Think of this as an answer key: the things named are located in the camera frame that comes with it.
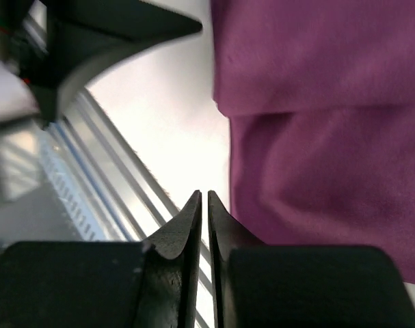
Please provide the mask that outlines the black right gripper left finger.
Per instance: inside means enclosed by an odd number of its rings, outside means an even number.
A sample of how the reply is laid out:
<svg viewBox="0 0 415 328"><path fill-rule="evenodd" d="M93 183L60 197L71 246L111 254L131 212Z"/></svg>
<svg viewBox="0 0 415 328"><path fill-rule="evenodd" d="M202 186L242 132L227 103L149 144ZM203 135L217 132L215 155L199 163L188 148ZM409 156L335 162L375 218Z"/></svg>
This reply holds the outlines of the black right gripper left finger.
<svg viewBox="0 0 415 328"><path fill-rule="evenodd" d="M134 327L193 327L202 230L202 194L147 238L151 248L138 294Z"/></svg>

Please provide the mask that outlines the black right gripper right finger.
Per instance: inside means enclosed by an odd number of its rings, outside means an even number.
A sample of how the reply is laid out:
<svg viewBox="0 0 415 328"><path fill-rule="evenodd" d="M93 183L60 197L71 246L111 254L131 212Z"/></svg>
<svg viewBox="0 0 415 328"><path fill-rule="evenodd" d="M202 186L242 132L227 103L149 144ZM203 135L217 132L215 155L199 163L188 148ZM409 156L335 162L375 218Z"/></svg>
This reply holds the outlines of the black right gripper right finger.
<svg viewBox="0 0 415 328"><path fill-rule="evenodd" d="M223 327L224 288L228 275L226 265L230 252L241 247L264 245L264 242L254 236L226 210L214 191L208 192L208 227L215 326Z"/></svg>

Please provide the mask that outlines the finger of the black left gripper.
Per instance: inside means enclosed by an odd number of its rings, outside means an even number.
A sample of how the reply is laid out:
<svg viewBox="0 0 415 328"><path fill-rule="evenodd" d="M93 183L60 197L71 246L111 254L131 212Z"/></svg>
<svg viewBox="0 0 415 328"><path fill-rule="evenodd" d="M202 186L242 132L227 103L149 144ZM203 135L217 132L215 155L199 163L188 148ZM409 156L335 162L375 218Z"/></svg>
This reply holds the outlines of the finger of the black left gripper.
<svg viewBox="0 0 415 328"><path fill-rule="evenodd" d="M202 31L202 23L145 1L45 1L46 55L39 105L58 119L76 93L106 69L152 46Z"/></svg>

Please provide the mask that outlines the purple satin napkin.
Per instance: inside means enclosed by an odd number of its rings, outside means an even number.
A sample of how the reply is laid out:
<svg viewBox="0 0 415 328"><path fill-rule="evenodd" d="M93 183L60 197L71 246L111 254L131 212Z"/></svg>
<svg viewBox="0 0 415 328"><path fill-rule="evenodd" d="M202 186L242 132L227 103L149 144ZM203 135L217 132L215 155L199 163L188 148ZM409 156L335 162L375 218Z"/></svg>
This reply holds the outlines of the purple satin napkin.
<svg viewBox="0 0 415 328"><path fill-rule="evenodd" d="M415 1L213 1L232 215L268 244L366 244L415 284Z"/></svg>

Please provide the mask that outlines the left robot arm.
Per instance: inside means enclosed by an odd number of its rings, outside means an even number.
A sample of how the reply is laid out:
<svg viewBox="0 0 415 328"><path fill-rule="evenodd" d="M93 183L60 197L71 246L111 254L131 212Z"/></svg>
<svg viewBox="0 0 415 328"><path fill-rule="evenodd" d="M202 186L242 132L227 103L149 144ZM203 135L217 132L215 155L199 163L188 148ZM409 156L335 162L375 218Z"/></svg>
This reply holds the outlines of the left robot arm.
<svg viewBox="0 0 415 328"><path fill-rule="evenodd" d="M29 87L44 122L106 69L158 44L202 31L202 23L145 1L0 1L0 61Z"/></svg>

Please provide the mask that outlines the aluminium front rail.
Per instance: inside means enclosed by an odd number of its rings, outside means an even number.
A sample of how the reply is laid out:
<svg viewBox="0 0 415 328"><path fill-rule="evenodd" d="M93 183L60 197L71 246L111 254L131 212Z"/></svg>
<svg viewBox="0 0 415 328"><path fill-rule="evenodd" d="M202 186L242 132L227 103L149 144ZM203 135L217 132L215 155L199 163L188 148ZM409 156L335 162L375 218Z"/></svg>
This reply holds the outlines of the aluminium front rail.
<svg viewBox="0 0 415 328"><path fill-rule="evenodd" d="M147 238L175 217L176 206L91 93L83 90L49 127L77 180L90 193L95 213L122 241ZM207 275L209 252L202 240L193 327L213 327L212 284Z"/></svg>

